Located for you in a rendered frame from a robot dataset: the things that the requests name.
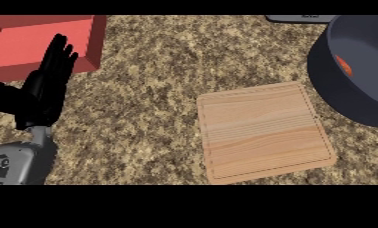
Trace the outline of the red open box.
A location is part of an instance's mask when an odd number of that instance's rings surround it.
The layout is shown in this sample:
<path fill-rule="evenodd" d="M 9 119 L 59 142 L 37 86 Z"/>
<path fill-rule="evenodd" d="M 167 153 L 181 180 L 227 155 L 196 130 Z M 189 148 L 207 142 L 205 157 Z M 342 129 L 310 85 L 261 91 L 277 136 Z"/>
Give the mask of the red open box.
<path fill-rule="evenodd" d="M 97 70 L 105 28 L 105 15 L 0 15 L 0 81 L 26 78 L 57 33 L 80 54 L 74 72 Z"/>

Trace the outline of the dark grey pot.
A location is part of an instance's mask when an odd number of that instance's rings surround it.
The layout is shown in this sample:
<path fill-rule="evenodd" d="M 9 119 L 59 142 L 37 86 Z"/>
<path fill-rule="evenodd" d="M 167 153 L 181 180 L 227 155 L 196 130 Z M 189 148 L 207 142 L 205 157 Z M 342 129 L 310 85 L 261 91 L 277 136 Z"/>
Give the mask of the dark grey pot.
<path fill-rule="evenodd" d="M 347 62 L 345 74 L 335 55 Z M 354 122 L 378 127 L 378 15 L 338 15 L 307 56 L 313 87 L 328 105 Z"/>

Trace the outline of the wooden cutting board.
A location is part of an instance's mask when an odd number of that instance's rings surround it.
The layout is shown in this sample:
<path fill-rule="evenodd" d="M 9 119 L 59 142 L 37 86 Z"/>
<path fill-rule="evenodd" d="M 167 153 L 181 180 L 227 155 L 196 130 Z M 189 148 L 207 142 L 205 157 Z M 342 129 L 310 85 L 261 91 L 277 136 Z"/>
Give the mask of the wooden cutting board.
<path fill-rule="evenodd" d="M 207 177 L 230 184 L 332 165 L 337 155 L 298 82 L 196 100 Z"/>

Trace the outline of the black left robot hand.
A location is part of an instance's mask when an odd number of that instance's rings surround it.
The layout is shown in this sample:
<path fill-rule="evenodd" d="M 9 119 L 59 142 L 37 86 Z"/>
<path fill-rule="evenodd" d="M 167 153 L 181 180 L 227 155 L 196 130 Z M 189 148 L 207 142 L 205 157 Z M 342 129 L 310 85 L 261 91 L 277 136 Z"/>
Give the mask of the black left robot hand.
<path fill-rule="evenodd" d="M 18 130 L 50 127 L 57 121 L 78 53 L 68 38 L 56 34 L 44 52 L 41 64 L 21 88 L 0 82 L 0 112 L 15 116 Z"/>

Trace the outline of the flat grey appliance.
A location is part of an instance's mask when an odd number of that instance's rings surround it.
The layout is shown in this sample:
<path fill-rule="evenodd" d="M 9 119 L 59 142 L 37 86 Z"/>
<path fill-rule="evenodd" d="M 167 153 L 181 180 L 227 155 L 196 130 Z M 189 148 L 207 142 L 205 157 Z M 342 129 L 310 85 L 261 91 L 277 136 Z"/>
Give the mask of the flat grey appliance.
<path fill-rule="evenodd" d="M 277 23 L 329 23 L 337 15 L 266 15 L 270 22 Z"/>

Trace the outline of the orange sweet potato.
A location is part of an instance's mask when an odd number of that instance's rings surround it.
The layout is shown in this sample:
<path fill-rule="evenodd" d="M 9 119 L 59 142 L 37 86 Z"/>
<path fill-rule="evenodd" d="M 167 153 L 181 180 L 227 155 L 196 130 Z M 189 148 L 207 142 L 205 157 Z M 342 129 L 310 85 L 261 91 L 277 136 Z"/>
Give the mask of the orange sweet potato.
<path fill-rule="evenodd" d="M 348 77 L 353 77 L 353 70 L 351 70 L 351 67 L 347 64 L 345 60 L 338 55 L 335 55 L 335 58 L 337 58 L 338 64 L 339 64 L 345 74 L 348 75 Z"/>

